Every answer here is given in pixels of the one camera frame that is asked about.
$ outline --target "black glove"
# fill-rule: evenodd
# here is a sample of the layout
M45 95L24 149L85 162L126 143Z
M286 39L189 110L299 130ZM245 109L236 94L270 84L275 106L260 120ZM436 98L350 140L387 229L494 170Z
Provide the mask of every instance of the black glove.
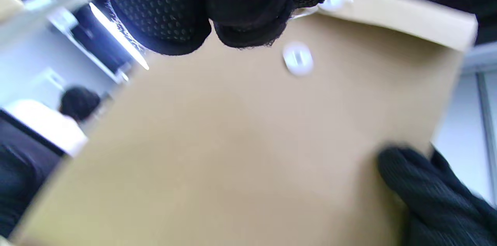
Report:
M497 245L497 211L472 195L439 152L430 161L412 149L389 147L378 169L409 208L404 245Z
M131 36L165 55L199 48L211 32L209 19L227 46L271 45L294 9L324 0L110 0Z

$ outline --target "gloved hand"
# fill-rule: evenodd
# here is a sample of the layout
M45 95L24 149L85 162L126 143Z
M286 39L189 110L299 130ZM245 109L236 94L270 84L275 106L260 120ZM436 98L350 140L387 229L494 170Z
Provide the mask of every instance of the gloved hand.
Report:
M120 22L144 47L165 55L199 48L211 32L235 48L271 45L294 9L324 0L110 0Z
M384 181L407 204L406 246L496 246L497 211L458 180L435 151L389 147L378 157Z

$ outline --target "white wall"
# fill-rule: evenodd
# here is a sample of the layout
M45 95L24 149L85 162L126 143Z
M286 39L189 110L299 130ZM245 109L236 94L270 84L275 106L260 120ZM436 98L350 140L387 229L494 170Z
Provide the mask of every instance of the white wall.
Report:
M449 161L459 179L471 191L493 203L490 169L474 74L460 78L434 144Z
M0 105L46 68L53 69L67 85L83 85L99 94L115 86L114 81L62 33L45 29L0 51Z

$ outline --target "fluorescent light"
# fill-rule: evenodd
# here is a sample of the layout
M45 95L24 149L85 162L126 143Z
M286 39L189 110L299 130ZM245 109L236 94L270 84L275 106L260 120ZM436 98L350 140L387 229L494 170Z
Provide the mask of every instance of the fluorescent light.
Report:
M95 15L96 19L102 23L102 25L114 36L117 41L128 51L128 53L135 58L135 60L142 65L146 70L149 69L149 65L143 58L142 54L136 50L136 48L128 41L128 39L119 31L117 25L114 22L109 21L105 15L93 4L90 3L90 8L92 13Z

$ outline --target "person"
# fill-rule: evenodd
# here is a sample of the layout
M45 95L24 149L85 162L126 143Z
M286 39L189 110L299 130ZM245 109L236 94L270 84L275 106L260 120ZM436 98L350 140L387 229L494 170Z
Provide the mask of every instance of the person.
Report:
M58 111L31 99L15 101L5 111L75 157L87 143L80 125L89 120L100 104L97 93L74 86L62 95Z
M71 87L59 110L31 99L15 101L4 111L74 157L87 142L80 124L101 104L85 87ZM8 120L0 119L0 236L9 237L61 156Z

